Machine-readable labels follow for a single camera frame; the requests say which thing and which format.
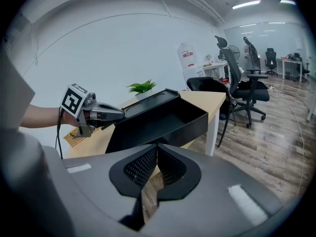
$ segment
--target black office chair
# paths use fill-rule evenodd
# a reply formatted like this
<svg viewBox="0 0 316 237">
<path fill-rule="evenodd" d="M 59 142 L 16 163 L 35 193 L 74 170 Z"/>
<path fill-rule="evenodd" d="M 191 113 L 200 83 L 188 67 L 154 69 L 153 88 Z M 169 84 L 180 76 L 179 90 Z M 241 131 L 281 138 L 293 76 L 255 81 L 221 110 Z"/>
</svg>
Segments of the black office chair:
<svg viewBox="0 0 316 237">
<path fill-rule="evenodd" d="M 300 54 L 299 53 L 294 53 L 294 59 L 295 60 L 297 60 L 297 61 L 300 61 L 300 62 L 302 62 L 303 61 L 303 59 L 302 59 L 302 57 L 300 56 Z M 300 68 L 300 64 L 297 64 L 297 66 L 296 66 L 296 71 L 298 72 L 298 73 L 300 73 L 301 72 L 301 68 Z M 303 63 L 302 63 L 302 82 L 310 82 L 310 81 L 308 81 L 305 77 L 304 77 L 304 75 L 305 74 L 309 74 L 311 71 L 309 71 L 309 70 L 307 70 L 307 69 L 304 69 L 304 66 L 303 66 Z"/>
<path fill-rule="evenodd" d="M 222 137 L 217 145 L 219 148 L 222 140 L 224 138 L 224 134 L 227 128 L 228 120 L 231 114 L 233 114 L 234 123 L 236 126 L 236 118 L 234 114 L 234 108 L 237 105 L 237 100 L 231 98 L 228 88 L 218 79 L 212 77 L 196 77 L 196 78 L 189 78 L 187 80 L 187 85 L 190 90 L 193 91 L 211 91 L 211 92 L 224 92 L 226 93 L 226 100 L 223 102 L 220 110 L 219 110 L 219 119 L 225 120 L 225 126 L 222 134 Z"/>
<path fill-rule="evenodd" d="M 241 79 L 241 73 L 239 70 L 239 67 L 237 65 L 236 60 L 234 59 L 233 53 L 226 49 L 225 42 L 221 41 L 219 43 L 224 43 L 223 45 L 218 45 L 218 47 L 223 51 L 223 54 L 226 57 L 226 60 L 228 62 L 228 65 L 231 70 L 231 87 L 230 87 L 230 94 L 233 98 L 242 98 L 246 101 L 246 103 L 240 103 L 237 102 L 238 105 L 241 107 L 234 110 L 234 113 L 246 110 L 248 114 L 249 123 L 247 124 L 247 127 L 250 128 L 252 124 L 251 120 L 251 113 L 250 111 L 254 111 L 257 113 L 262 114 L 261 120 L 266 119 L 266 113 L 263 111 L 253 107 L 253 104 L 256 103 L 257 100 L 259 101 L 269 101 L 270 96 L 267 90 L 267 87 L 263 83 L 258 83 L 258 79 L 267 79 L 268 76 L 266 75 L 254 75 L 250 74 L 247 75 L 247 77 L 250 79 L 248 83 L 241 83 L 239 84 L 239 81 Z M 259 71 L 259 69 L 251 69 L 247 70 L 249 72 Z"/>
<path fill-rule="evenodd" d="M 274 52 L 273 48 L 267 48 L 266 57 L 266 67 L 268 67 L 270 71 L 265 72 L 265 74 L 271 76 L 276 75 L 278 77 L 278 73 L 273 71 L 277 67 L 277 53 Z"/>
</svg>

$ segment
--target mesh chair back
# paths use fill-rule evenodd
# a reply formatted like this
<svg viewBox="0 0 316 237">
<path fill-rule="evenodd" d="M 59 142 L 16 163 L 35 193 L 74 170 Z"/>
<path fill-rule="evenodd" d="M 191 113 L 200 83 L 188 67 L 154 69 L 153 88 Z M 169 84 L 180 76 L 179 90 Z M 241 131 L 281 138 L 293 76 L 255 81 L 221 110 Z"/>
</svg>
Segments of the mesh chair back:
<svg viewBox="0 0 316 237">
<path fill-rule="evenodd" d="M 277 53 L 276 52 L 266 52 L 266 57 L 267 57 L 267 66 L 268 67 L 273 67 L 276 68 L 277 67 Z"/>
<path fill-rule="evenodd" d="M 222 51 L 226 57 L 228 65 L 230 67 L 232 81 L 231 81 L 231 87 L 230 87 L 229 91 L 233 95 L 233 93 L 238 88 L 238 83 L 241 79 L 241 73 L 240 73 L 238 64 L 234 58 L 233 52 L 231 50 L 225 49 L 225 48 L 223 48 Z"/>
</svg>

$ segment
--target desk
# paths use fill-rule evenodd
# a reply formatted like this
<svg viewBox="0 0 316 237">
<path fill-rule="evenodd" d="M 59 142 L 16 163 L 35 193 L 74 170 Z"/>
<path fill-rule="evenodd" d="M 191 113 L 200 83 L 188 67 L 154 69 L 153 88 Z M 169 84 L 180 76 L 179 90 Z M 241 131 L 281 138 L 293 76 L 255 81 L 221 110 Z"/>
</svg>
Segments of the desk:
<svg viewBox="0 0 316 237">
<path fill-rule="evenodd" d="M 282 71 L 283 71 L 283 75 L 282 75 L 282 79 L 285 79 L 285 63 L 296 63 L 296 64 L 300 64 L 300 82 L 302 82 L 302 68 L 303 68 L 303 63 L 300 61 L 290 61 L 290 60 L 286 60 L 286 59 L 278 59 L 278 61 L 282 61 Z"/>
<path fill-rule="evenodd" d="M 308 112 L 306 120 L 310 121 L 313 114 L 316 116 L 316 87 L 314 90 L 314 95 L 313 95 L 313 99 L 311 102 L 310 111 Z"/>
<path fill-rule="evenodd" d="M 181 98 L 208 112 L 208 130 L 206 135 L 206 154 L 212 156 L 214 153 L 216 136 L 218 130 L 219 108 L 224 102 L 226 95 L 220 92 L 204 91 L 180 91 Z M 127 107 L 137 102 L 134 97 L 120 105 Z M 74 147 L 70 148 L 66 158 L 77 158 L 86 156 L 102 155 L 109 144 L 115 126 L 112 124 L 104 130 L 97 130 L 90 138 L 85 138 Z M 187 148 L 193 141 L 182 146 Z"/>
<path fill-rule="evenodd" d="M 220 69 L 222 71 L 222 74 L 219 77 L 223 77 L 225 78 L 225 70 L 224 67 L 228 65 L 227 62 L 216 62 L 216 63 L 212 63 L 212 65 L 210 66 L 201 66 L 201 68 L 203 68 L 205 74 L 207 73 L 207 70 L 212 70 L 212 73 L 214 72 L 214 69 Z M 231 71 L 228 68 L 228 78 L 229 78 L 229 83 L 231 83 Z"/>
</svg>

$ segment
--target floor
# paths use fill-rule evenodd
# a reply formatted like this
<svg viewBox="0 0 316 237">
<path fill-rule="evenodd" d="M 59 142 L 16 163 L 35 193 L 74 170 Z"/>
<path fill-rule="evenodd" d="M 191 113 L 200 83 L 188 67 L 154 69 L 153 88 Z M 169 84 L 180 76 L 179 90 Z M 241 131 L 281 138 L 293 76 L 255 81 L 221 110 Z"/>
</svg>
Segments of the floor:
<svg viewBox="0 0 316 237">
<path fill-rule="evenodd" d="M 237 126 L 234 126 L 232 121 L 229 122 L 222 145 L 215 148 L 214 155 L 233 163 L 286 202 L 296 197 L 296 194 L 302 195 L 314 174 L 316 118 L 312 117 L 307 122 L 306 116 L 316 83 L 311 79 L 310 83 L 293 82 L 283 80 L 281 76 L 270 76 L 262 81 L 266 85 L 280 84 L 276 87 L 283 93 L 279 96 L 275 90 L 269 90 L 270 101 L 258 101 L 255 104 L 255 107 L 266 112 L 267 116 L 261 121 L 261 115 L 252 112 L 253 124 L 250 129 L 246 128 L 246 112 L 236 113 Z M 285 101 L 298 119 L 304 139 L 304 150 L 296 118 Z M 223 127 L 224 122 L 220 121 L 220 132 Z M 206 134 L 197 138 L 189 149 L 204 153 L 205 144 Z M 150 179 L 142 190 L 145 221 L 157 209 L 157 191 L 162 188 L 161 175 L 158 174 Z"/>
</svg>

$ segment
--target electrical wire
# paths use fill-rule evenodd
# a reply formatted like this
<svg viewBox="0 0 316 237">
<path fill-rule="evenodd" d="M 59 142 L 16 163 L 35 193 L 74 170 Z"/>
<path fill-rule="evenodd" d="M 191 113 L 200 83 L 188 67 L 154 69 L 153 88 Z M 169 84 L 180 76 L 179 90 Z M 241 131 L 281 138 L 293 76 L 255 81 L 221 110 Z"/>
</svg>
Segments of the electrical wire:
<svg viewBox="0 0 316 237">
<path fill-rule="evenodd" d="M 309 106 L 305 103 L 304 100 L 298 98 L 297 96 L 294 96 L 294 95 L 291 94 L 291 93 L 284 92 L 284 91 L 282 91 L 281 89 L 277 88 L 276 85 L 278 85 L 278 84 L 275 83 L 274 86 L 272 86 L 272 85 L 269 83 L 269 85 L 270 85 L 270 87 L 271 87 L 270 89 L 274 89 L 274 90 L 277 92 L 277 94 L 278 94 L 278 96 L 273 96 L 272 94 L 270 94 L 270 96 L 278 98 L 278 97 L 280 97 L 280 93 L 283 93 L 283 94 L 286 94 L 286 95 L 290 95 L 290 96 L 296 98 L 297 100 L 301 101 L 301 102 L 304 104 L 305 107 L 309 108 Z"/>
<path fill-rule="evenodd" d="M 57 149 L 57 141 L 58 141 L 58 146 L 59 146 L 59 152 L 60 152 L 60 158 L 63 159 L 63 152 L 61 150 L 61 145 L 60 145 L 60 139 L 59 139 L 59 130 L 60 130 L 60 126 L 61 126 L 61 119 L 63 117 L 64 114 L 64 109 L 61 109 L 61 107 L 59 107 L 58 109 L 58 121 L 57 121 L 57 136 L 56 136 L 56 140 L 55 140 L 55 148 Z"/>
<path fill-rule="evenodd" d="M 301 184 L 302 184 L 302 180 L 303 180 L 303 175 L 304 175 L 304 165 L 305 165 L 305 143 L 304 143 L 304 138 L 303 138 L 303 135 L 302 135 L 302 129 L 301 129 L 301 127 L 300 127 L 300 124 L 299 124 L 299 122 L 298 122 L 298 119 L 297 119 L 297 117 L 296 117 L 296 114 L 295 114 L 294 110 L 293 110 L 292 107 L 289 105 L 289 103 L 285 100 L 285 98 L 283 98 L 282 95 L 281 95 L 281 93 L 284 93 L 284 92 L 283 92 L 283 91 L 278 91 L 274 86 L 272 86 L 272 89 L 274 89 L 274 90 L 277 92 L 278 96 L 273 96 L 273 95 L 271 95 L 271 96 L 272 96 L 272 97 L 276 97 L 276 98 L 278 98 L 278 97 L 282 98 L 282 99 L 285 101 L 285 103 L 288 105 L 288 107 L 291 109 L 291 111 L 292 111 L 292 113 L 293 113 L 293 115 L 294 115 L 294 117 L 295 117 L 295 119 L 296 119 L 296 123 L 297 123 L 298 129 L 299 129 L 299 131 L 300 131 L 300 136 L 301 136 L 302 143 L 303 143 L 303 162 L 302 162 L 301 178 L 300 178 L 300 183 L 299 183 L 299 185 L 298 185 L 297 192 L 296 192 L 296 195 L 295 195 L 295 196 L 297 197 L 297 195 L 298 195 L 298 193 L 299 193 L 299 191 L 300 191 L 300 188 L 301 188 Z"/>
<path fill-rule="evenodd" d="M 263 82 L 264 84 L 269 84 L 269 85 L 271 84 L 271 82 L 268 82 L 268 81 L 261 81 L 261 82 Z M 274 85 L 288 87 L 288 88 L 292 88 L 295 90 L 308 91 L 309 93 L 313 94 L 313 92 L 309 91 L 308 89 L 299 89 L 299 88 L 291 87 L 291 86 L 288 86 L 286 84 L 280 84 L 280 83 L 274 83 Z"/>
</svg>

